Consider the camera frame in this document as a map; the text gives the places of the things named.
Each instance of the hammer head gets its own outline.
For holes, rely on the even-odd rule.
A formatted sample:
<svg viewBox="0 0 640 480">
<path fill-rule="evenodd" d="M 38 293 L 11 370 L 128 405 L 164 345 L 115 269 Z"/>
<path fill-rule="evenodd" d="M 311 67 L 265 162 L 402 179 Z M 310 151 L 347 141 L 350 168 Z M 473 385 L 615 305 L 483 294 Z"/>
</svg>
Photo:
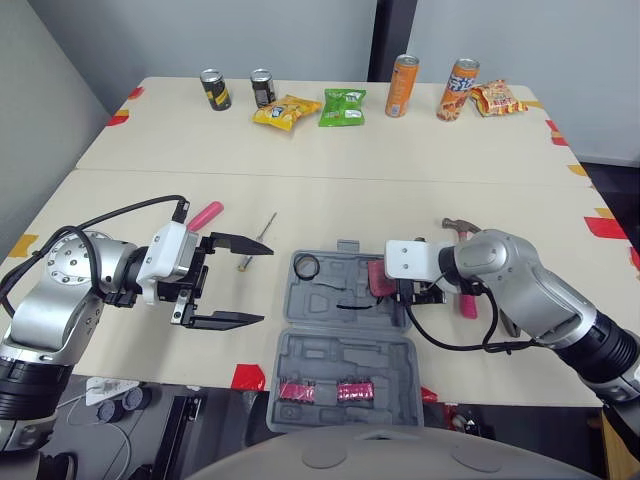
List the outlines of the hammer head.
<svg viewBox="0 0 640 480">
<path fill-rule="evenodd" d="M 466 220 L 451 220 L 450 218 L 442 219 L 442 228 L 452 228 L 458 233 L 478 233 L 480 229 L 473 223 Z"/>
</svg>

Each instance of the snack bag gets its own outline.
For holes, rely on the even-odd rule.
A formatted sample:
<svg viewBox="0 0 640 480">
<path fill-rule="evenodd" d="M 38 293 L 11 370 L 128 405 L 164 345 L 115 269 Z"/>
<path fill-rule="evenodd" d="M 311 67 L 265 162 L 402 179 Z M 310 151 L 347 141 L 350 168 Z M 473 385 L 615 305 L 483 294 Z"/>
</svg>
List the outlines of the snack bag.
<svg viewBox="0 0 640 480">
<path fill-rule="evenodd" d="M 280 100 L 260 107 L 253 114 L 253 121 L 273 125 L 288 132 L 300 117 L 315 112 L 321 106 L 322 103 L 320 102 L 304 100 L 293 95 L 285 95 Z"/>
<path fill-rule="evenodd" d="M 513 96 L 504 80 L 494 80 L 473 87 L 471 97 L 476 101 L 476 107 L 483 117 L 529 110 L 524 103 Z"/>
<path fill-rule="evenodd" d="M 345 127 L 362 125 L 362 100 L 366 90 L 351 88 L 326 88 L 324 90 L 325 105 L 320 117 L 321 127 Z"/>
</svg>

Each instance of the yellow snack bag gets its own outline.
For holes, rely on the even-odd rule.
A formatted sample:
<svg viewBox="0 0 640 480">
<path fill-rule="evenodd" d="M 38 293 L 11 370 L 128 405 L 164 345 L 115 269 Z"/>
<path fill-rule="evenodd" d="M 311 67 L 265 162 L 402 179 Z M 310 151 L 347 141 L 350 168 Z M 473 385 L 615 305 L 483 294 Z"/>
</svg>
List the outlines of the yellow snack bag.
<svg viewBox="0 0 640 480">
<path fill-rule="evenodd" d="M 253 114 L 253 121 L 273 125 L 288 132 L 300 117 L 315 112 L 321 106 L 320 102 L 285 95 L 284 98 L 259 108 Z"/>
</svg>

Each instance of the soda can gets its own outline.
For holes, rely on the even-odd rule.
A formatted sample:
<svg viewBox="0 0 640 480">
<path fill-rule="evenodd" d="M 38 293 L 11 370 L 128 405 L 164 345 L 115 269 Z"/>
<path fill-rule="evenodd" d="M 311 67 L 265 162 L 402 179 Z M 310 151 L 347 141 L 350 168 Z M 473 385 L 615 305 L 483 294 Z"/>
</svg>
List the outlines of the soda can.
<svg viewBox="0 0 640 480">
<path fill-rule="evenodd" d="M 231 106 L 231 97 L 224 84 L 222 73 L 213 68 L 207 68 L 200 74 L 200 81 L 207 94 L 211 108 L 226 110 Z"/>
<path fill-rule="evenodd" d="M 420 60 L 413 55 L 399 55 L 393 64 L 391 85 L 385 113 L 390 117 L 401 117 L 407 113 L 411 90 L 416 83 Z"/>
<path fill-rule="evenodd" d="M 273 77 L 269 70 L 259 68 L 251 72 L 251 86 L 256 97 L 258 108 L 276 101 L 276 91 L 273 88 Z"/>
<path fill-rule="evenodd" d="M 461 58 L 453 64 L 449 81 L 442 94 L 436 115 L 440 120 L 457 120 L 480 70 L 480 62 Z"/>
</svg>

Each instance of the white table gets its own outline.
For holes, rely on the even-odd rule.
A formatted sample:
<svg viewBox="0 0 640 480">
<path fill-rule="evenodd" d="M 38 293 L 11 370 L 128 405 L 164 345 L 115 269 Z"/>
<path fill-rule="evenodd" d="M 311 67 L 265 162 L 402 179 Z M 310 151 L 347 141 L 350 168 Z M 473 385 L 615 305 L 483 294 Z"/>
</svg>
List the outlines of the white table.
<svg viewBox="0 0 640 480">
<path fill-rule="evenodd" d="M 522 185 L 588 186 L 573 174 L 568 147 L 551 142 L 541 108 L 482 118 L 471 101 L 456 122 L 435 109 L 443 85 L 416 84 L 408 113 L 384 113 L 387 83 L 276 81 L 278 95 L 324 100 L 325 88 L 364 88 L 365 124 L 320 128 L 320 114 L 287 133 L 251 120 L 256 110 L 249 80 L 226 80 L 233 105 L 209 106 L 197 78 L 151 77 L 145 91 L 122 106 L 128 120 L 107 127 L 78 162 L 81 169 L 202 172 L 287 177 L 436 180 Z M 535 100 L 514 86 L 522 100 Z"/>
<path fill-rule="evenodd" d="M 237 272 L 237 255 L 219 250 L 211 267 L 201 311 L 264 314 L 264 321 L 229 332 L 170 326 L 171 305 L 105 309 L 75 372 L 167 383 L 228 387 L 238 363 L 257 363 L 269 385 L 283 317 L 284 286 L 293 251 L 333 250 L 337 239 L 355 239 L 361 251 L 381 253 L 387 239 L 424 236 L 455 240 L 442 217 L 464 218 L 523 236 L 544 264 L 592 300 L 624 328 L 640 331 L 640 281 L 629 262 L 629 242 L 594 237 L 584 216 L 604 207 L 592 189 L 448 182 L 294 178 L 259 175 L 76 170 L 62 183 L 26 233 L 39 235 L 30 251 L 58 226 L 77 224 L 145 198 L 184 194 L 192 215 L 213 200 L 225 211 L 206 231 L 255 236 L 277 211 L 265 243 L 273 257 L 256 258 Z M 145 245 L 171 215 L 155 206 L 110 220 L 100 229 L 117 239 Z M 7 259 L 0 273 L 18 263 Z M 38 265 L 18 285 L 14 304 L 37 281 Z M 478 343 L 489 322 L 485 300 L 478 320 L 462 318 L 453 303 L 416 307 L 425 328 L 450 343 Z M 2 312 L 0 327 L 8 317 Z M 516 405 L 599 405 L 576 374 L 548 350 L 488 355 L 448 352 L 407 335 L 418 350 L 422 384 L 443 401 Z M 506 339 L 496 335 L 496 339 Z"/>
</svg>

